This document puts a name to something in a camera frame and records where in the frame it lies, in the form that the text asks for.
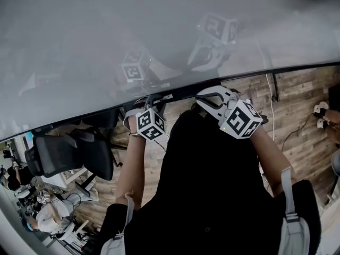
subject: leg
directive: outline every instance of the leg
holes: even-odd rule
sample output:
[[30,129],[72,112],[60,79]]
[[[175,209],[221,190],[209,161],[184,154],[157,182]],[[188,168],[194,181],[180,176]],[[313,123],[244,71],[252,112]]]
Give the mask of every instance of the leg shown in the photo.
[[335,129],[333,129],[331,126],[326,127],[325,129],[327,136],[331,139],[332,142],[339,144],[340,143],[340,137],[339,134]]
[[333,123],[340,124],[340,112],[336,110],[328,109],[325,112],[325,116]]

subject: sneaker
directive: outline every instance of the sneaker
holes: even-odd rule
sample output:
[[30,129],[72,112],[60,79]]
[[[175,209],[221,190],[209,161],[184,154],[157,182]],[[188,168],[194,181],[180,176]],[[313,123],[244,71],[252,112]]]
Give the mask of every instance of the sneaker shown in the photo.
[[317,128],[318,129],[323,129],[324,128],[324,123],[328,125],[328,122],[326,122],[324,119],[318,119],[317,120]]
[[329,106],[328,106],[328,104],[326,102],[322,101],[318,105],[314,106],[313,113],[320,113],[320,109],[321,108],[329,109]]
[[96,188],[90,190],[90,198],[92,201],[99,201],[98,190]]
[[320,110],[321,110],[322,108],[323,108],[323,109],[329,109],[329,106],[328,106],[328,104],[327,104],[326,102],[322,101],[322,102],[320,102],[319,104],[317,104],[317,105],[314,106],[313,114],[314,114],[314,116],[315,116],[316,118],[320,118],[320,119],[323,119],[323,120],[329,122],[329,119],[328,119],[327,117],[322,116],[322,115],[320,114]]

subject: black office chair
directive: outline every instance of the black office chair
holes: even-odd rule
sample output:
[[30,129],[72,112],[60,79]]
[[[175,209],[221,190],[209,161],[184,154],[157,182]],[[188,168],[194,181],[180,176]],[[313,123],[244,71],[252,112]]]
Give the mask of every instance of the black office chair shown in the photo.
[[52,177],[61,172],[83,166],[76,141],[69,135],[33,137],[33,147],[25,151],[31,173]]
[[[112,149],[118,150],[127,150],[127,147],[120,146],[118,144],[114,144],[110,142],[110,139],[113,135],[113,129],[117,126],[118,119],[124,120],[124,116],[120,112],[119,108],[111,109],[93,116],[88,116],[82,119],[83,123],[87,125],[91,125],[93,127],[93,131],[99,133],[99,129],[103,128],[108,130],[107,136],[101,136],[101,139],[106,139],[106,142],[110,145]],[[113,163],[116,167],[122,167],[122,163],[117,163],[115,157],[113,156]]]
[[34,136],[33,147],[25,152],[25,157],[31,173],[37,176],[51,177],[84,166],[93,174],[83,184],[76,184],[87,196],[90,193],[85,187],[95,176],[108,181],[113,176],[110,144],[91,129],[74,130],[64,136]]

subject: black cable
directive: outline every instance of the black cable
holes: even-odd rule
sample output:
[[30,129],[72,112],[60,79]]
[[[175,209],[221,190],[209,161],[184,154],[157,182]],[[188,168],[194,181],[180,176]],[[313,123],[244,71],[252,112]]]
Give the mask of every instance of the black cable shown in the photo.
[[[283,142],[283,144],[282,144],[281,151],[283,151],[283,147],[284,147],[284,145],[285,145],[285,142],[286,142],[287,139],[290,137],[290,135],[292,135],[292,134],[295,133],[295,132],[298,132],[298,131],[302,130],[302,129],[306,126],[306,124],[307,124],[307,122],[308,122],[308,119],[310,118],[311,115],[314,115],[314,113],[311,113],[310,115],[308,115],[308,117],[307,117],[307,119],[306,119],[306,121],[305,121],[305,123],[303,124],[302,127],[300,127],[300,128],[298,128],[297,130],[291,132],[291,133],[286,137],[286,139],[284,140],[284,142]],[[340,129],[337,128],[337,124],[334,124],[334,123],[332,123],[332,122],[328,122],[328,123],[329,123],[329,125],[331,125],[331,126],[333,126],[334,128],[336,128],[336,130],[339,130],[339,131],[340,131]]]
[[[63,200],[69,201],[68,198],[69,198],[72,194],[76,194],[76,195],[79,197],[80,201],[81,201],[81,197],[80,197],[80,195],[79,195],[78,193],[70,193],[70,194],[69,194],[66,198],[64,198]],[[54,202],[57,202],[57,201],[59,201],[59,200],[60,200],[60,199],[57,198],[57,199],[55,199],[55,200],[53,200],[53,201],[51,201],[51,202],[49,202],[49,203],[54,203]]]
[[166,152],[166,149],[159,142],[155,141],[155,143],[158,144],[160,147],[162,147],[163,150]]
[[283,142],[283,144],[282,144],[281,152],[283,152],[283,147],[285,146],[285,142],[288,140],[288,138],[289,138],[292,134],[294,134],[295,132],[298,132],[298,131],[302,130],[302,129],[306,126],[306,124],[307,124],[307,122],[308,122],[308,119],[310,118],[311,115],[313,115],[313,113],[311,113],[310,115],[308,115],[308,117],[307,117],[307,119],[306,119],[306,121],[305,121],[305,123],[303,124],[302,127],[300,127],[300,128],[298,128],[297,130],[291,132],[291,133],[286,137],[286,139],[284,140],[284,142]]

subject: backpack strap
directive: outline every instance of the backpack strap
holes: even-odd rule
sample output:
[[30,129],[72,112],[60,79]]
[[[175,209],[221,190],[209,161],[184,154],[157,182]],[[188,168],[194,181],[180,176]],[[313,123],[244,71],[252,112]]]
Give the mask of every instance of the backpack strap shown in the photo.
[[308,255],[310,234],[307,222],[295,212],[291,168],[281,174],[282,189],[286,196],[286,214],[281,228],[279,255]]
[[128,194],[125,194],[127,199],[127,212],[126,212],[126,220],[123,231],[118,233],[114,239],[108,240],[103,247],[101,248],[100,255],[125,255],[125,242],[124,242],[124,230],[127,224],[132,220],[134,202]]

